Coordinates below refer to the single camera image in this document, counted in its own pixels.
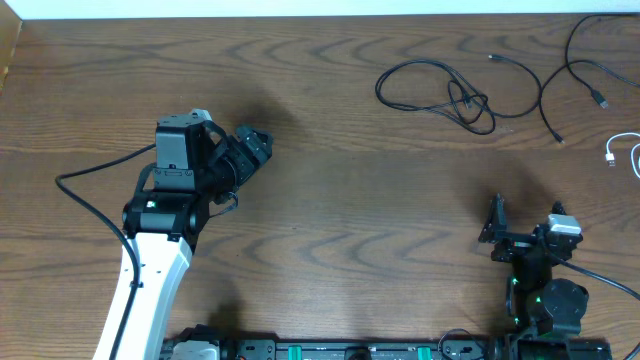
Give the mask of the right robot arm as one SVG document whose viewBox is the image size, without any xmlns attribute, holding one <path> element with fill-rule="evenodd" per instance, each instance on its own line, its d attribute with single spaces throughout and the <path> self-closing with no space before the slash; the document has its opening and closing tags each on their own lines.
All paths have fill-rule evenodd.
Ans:
<svg viewBox="0 0 640 360">
<path fill-rule="evenodd" d="M 571 258 L 583 240 L 577 219 L 557 201 L 547 221 L 529 234 L 509 230 L 504 199 L 491 201 L 478 241 L 491 243 L 491 259 L 509 263 L 506 311 L 515 330 L 493 339 L 489 359 L 569 359 L 570 338 L 581 332 L 589 293 L 575 282 L 555 278 L 553 268 Z"/>
</svg>

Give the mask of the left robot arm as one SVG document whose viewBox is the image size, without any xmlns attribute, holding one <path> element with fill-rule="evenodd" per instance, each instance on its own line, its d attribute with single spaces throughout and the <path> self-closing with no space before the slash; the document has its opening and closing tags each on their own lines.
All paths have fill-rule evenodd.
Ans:
<svg viewBox="0 0 640 360">
<path fill-rule="evenodd" d="M 123 209 L 119 279 L 95 358 L 159 357 L 210 206 L 236 208 L 239 188 L 271 158 L 273 143 L 247 125 L 227 134 L 203 109 L 158 121 L 156 160 Z"/>
</svg>

